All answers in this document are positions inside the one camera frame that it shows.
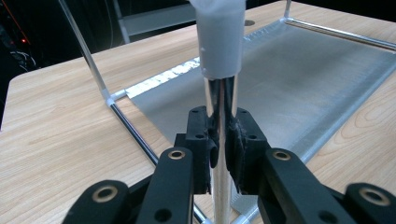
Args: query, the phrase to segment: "white cap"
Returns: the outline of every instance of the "white cap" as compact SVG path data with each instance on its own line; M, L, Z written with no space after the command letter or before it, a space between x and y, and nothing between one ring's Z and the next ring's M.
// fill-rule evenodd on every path
M221 79L241 71L246 0L191 0L196 9L201 69Z

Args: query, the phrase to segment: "metal screw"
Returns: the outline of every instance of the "metal screw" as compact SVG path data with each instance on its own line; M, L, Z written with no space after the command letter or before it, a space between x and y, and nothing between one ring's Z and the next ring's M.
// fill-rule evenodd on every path
M361 197L373 204L379 205L379 206L388 206L390 205L390 200L389 198L383 194L381 191L375 190L375 189L369 189L369 188L361 188L359 190L359 194Z
M173 150L168 153L168 157L172 160L181 160L185 156L186 156L186 153L184 151L180 151L180 150Z
M106 203L115 198L118 192L112 185L102 186L93 193L92 199L96 203Z
M279 151L279 150L273 152L273 156L280 161L288 161L291 159L291 156L289 153Z

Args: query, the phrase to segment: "metal rod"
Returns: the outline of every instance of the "metal rod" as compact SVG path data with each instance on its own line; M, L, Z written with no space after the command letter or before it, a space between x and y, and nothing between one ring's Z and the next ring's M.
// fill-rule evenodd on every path
M237 76L209 80L205 78L206 112L214 120L219 138L219 158L212 170L212 194L215 223L230 223L232 179L226 164L226 136L236 115Z
M122 111L117 107L115 104L114 100L111 98L111 95L106 87L105 82L102 79L102 76L99 73L99 70L96 66L96 63L94 62L90 50L88 49L87 44L85 43L85 40L81 34L81 32L78 29L78 26L73 18L72 13L70 12L69 7L67 6L66 2L64 0L59 0L59 3L64 11L64 15L66 16L67 20L69 21L76 38L78 39L79 46L81 47L81 52L82 55L85 58L85 61L87 62L88 66L91 69L91 73L96 81L96 84L99 87L100 92L102 93L102 96L105 98L106 104L113 110L113 112L116 114L116 116L120 119L122 124L125 126L125 128L128 130L128 132L132 135L134 140L137 142L137 144L143 149L143 151L146 153L148 158L151 160L151 162L154 165L158 164L158 157L154 153L154 151L151 149L148 143L142 138L142 136L139 134L139 132L136 130L136 128L129 122L129 120L124 116ZM193 212L194 212L194 217L195 219L201 223L201 224L210 224L210 220L205 216L205 214L201 211L201 209L197 206L193 206Z
M288 18L290 14L290 6L291 6L291 0L288 0L286 2L286 8L285 8L285 14L283 15L284 18Z
M367 37L367 36L364 36L364 35L354 35L352 33L344 32L344 31L340 31L340 30L335 30L335 29L332 29L332 28L324 27L324 26L315 25L315 24L312 24L312 23L309 23L309 22L298 21L298 20L295 20L293 18L286 18L285 19L285 23L289 24L289 25L305 28L307 30L320 32L320 33L323 33L323 34L326 34L326 35L334 35L334 36L341 37L341 38L344 38L344 39L350 39L350 40L353 40L353 41L357 41L357 42L361 42L361 43L364 43L364 44L380 47L380 48L383 48L383 49L390 49L390 50L396 51L396 44L389 43L389 42L386 42L386 41L383 41L383 40L370 38L370 37Z
M78 29L76 21L74 20L69 7L67 6L67 4L64 0L59 0L59 3L64 11L64 15L66 16L67 20L70 23L70 26L72 27L72 29L76 35L76 38L78 40L78 43L79 43L79 46L81 49L81 53L84 56L84 59L87 62L88 66L90 67L93 78L95 79L96 84L99 87L99 91L101 92L103 98L105 98L107 105L113 104L114 101L111 99L111 95L108 92L107 86L106 86L105 82L103 81L102 76L99 73L96 63L94 62L93 57L91 56L90 50L88 49L88 46L85 43L84 37L82 36L81 32Z

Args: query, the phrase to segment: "wooden table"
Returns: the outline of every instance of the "wooden table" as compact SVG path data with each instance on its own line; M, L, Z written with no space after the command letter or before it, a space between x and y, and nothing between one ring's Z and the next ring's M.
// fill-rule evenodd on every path
M286 2L247 12L249 33L283 16ZM396 24L292 3L296 19L396 42ZM198 55L195 26L93 55L111 92ZM129 99L119 107L159 155L171 146ZM326 185L344 191L369 182L396 194L396 74L308 163ZM0 132L0 223L59 223L88 186L129 186L154 168L106 107L82 58L14 78ZM210 196L196 202L211 215Z

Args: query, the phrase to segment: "reflective metal cylinder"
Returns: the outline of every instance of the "reflective metal cylinder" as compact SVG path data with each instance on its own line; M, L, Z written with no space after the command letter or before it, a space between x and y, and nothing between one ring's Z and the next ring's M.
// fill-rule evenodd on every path
M236 115L236 95L237 75L213 80L205 78L206 113L213 121L212 135L219 140L218 159L211 171L216 224L230 223L232 179L226 164L226 144L229 125Z

